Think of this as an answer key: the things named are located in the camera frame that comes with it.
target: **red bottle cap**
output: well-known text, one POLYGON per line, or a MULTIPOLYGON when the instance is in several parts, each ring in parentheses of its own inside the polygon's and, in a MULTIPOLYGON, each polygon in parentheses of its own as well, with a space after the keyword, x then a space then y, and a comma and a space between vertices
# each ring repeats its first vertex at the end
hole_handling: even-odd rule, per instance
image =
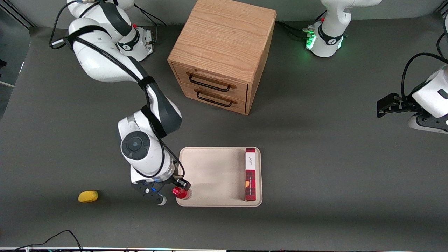
POLYGON ((173 188, 172 192, 178 199, 183 199, 187 196, 187 191, 185 189, 182 189, 180 187, 173 188))

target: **beige tray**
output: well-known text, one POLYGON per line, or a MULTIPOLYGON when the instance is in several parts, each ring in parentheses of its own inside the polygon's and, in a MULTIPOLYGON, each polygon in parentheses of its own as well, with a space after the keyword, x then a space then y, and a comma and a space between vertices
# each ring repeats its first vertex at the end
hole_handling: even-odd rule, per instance
POLYGON ((187 147, 179 159, 185 168, 185 179, 191 183, 192 196, 177 199, 184 207, 257 207, 263 201, 261 154, 258 148, 256 166, 257 200, 245 201, 246 148, 255 147, 187 147))

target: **gray table surface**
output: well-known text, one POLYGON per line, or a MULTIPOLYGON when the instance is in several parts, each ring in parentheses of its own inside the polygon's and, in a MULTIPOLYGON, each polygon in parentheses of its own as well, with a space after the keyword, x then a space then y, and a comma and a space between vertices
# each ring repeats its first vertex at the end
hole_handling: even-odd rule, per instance
MULTIPOLYGON (((39 28, 1 121, 1 246, 71 229, 84 247, 446 251, 447 136, 408 128, 409 113, 376 118, 376 101, 399 91, 407 60, 435 52, 440 16, 353 21, 329 59, 276 26, 249 116, 184 97, 166 61, 180 31, 161 27, 142 63, 184 117, 165 141, 175 153, 260 148, 261 206, 185 208, 171 196, 160 207, 141 198, 116 139, 117 122, 144 105, 141 90, 90 79, 39 28), (85 190, 101 199, 79 203, 85 190)), ((407 90, 440 66, 417 60, 407 90)), ((75 243, 66 235, 48 245, 75 243)))

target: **drawer handle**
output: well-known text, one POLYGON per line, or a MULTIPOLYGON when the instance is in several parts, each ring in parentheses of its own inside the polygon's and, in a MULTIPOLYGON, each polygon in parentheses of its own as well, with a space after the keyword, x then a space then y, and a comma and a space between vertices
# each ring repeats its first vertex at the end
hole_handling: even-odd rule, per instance
POLYGON ((199 81, 192 80, 191 78, 193 78, 192 74, 190 74, 190 78, 189 78, 190 82, 194 83, 194 84, 198 84, 198 85, 203 86, 203 87, 208 87, 208 88, 220 91, 220 92, 228 92, 230 90, 230 85, 228 85, 226 89, 223 89, 223 88, 219 88, 219 87, 210 86, 208 84, 205 84, 205 83, 202 83, 202 82, 199 82, 199 81))
POLYGON ((211 103, 214 103, 216 105, 223 106, 223 107, 226 107, 226 108, 229 108, 230 106, 232 106, 232 101, 230 101, 229 104, 224 104, 224 103, 220 103, 220 102, 217 102, 217 101, 214 101, 214 100, 210 100, 210 99, 207 99, 207 98, 204 98, 204 97, 200 97, 199 96, 200 94, 201 94, 200 91, 198 91, 198 93, 196 94, 196 96, 200 100, 208 101, 208 102, 211 102, 211 103))

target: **green led light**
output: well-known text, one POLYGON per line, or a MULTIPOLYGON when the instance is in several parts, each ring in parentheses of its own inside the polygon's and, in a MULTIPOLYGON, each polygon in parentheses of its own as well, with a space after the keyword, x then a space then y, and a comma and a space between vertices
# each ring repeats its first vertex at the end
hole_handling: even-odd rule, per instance
POLYGON ((342 36, 342 38, 340 39, 339 45, 337 46, 337 48, 339 49, 340 46, 342 45, 342 41, 344 40, 344 36, 342 36))
POLYGON ((311 38, 308 39, 308 41, 306 42, 306 48, 312 49, 314 41, 316 41, 316 35, 313 35, 311 38))

